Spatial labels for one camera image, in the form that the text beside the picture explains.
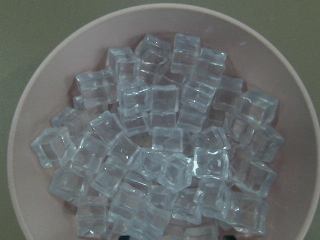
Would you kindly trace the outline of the clear ice cubes pile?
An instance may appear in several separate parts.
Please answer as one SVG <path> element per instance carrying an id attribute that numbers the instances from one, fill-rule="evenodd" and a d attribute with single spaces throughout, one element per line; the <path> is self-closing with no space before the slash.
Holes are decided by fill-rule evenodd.
<path id="1" fill-rule="evenodd" d="M 226 58 L 196 36 L 147 34 L 76 76 L 73 107 L 30 148 L 54 168 L 49 192 L 75 207 L 79 237 L 264 235 L 268 163 L 285 142 L 272 126 L 279 100 L 225 75 Z"/>

